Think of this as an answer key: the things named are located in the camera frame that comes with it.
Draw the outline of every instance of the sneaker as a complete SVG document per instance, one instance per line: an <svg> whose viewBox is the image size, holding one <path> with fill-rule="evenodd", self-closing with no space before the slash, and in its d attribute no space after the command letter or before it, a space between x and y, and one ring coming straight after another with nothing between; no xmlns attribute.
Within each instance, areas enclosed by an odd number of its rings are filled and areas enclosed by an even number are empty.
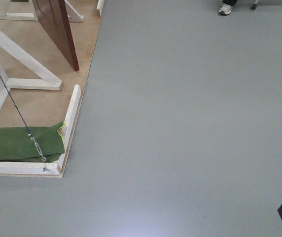
<svg viewBox="0 0 282 237"><path fill-rule="evenodd" d="M223 4L222 7L219 10L219 14L222 16L227 16L232 12L233 6L228 4Z"/></svg>

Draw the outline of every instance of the chair leg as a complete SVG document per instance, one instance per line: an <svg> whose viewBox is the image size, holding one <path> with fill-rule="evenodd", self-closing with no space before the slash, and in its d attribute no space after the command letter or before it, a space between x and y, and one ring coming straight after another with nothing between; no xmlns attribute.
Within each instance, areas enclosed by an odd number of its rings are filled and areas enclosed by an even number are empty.
<svg viewBox="0 0 282 237"><path fill-rule="evenodd" d="M257 8L258 1L259 0L255 0L254 4L251 6L252 10L255 10Z"/></svg>

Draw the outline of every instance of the green fabric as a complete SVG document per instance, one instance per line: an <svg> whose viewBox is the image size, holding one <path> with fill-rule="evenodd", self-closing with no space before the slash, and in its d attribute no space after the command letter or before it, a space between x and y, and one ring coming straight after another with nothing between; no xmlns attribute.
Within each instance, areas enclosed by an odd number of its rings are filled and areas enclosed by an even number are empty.
<svg viewBox="0 0 282 237"><path fill-rule="evenodd" d="M58 132L63 126L60 122L52 127L30 127L48 162L56 161L65 152ZM0 128L0 161L42 162L25 127Z"/></svg>

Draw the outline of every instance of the gray floor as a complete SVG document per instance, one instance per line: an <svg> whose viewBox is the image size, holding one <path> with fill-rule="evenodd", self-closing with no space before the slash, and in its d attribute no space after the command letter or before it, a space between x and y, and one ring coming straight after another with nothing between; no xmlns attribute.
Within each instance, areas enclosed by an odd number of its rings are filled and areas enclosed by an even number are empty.
<svg viewBox="0 0 282 237"><path fill-rule="evenodd" d="M282 2L108 0L63 179L0 177L0 237L282 237Z"/></svg>

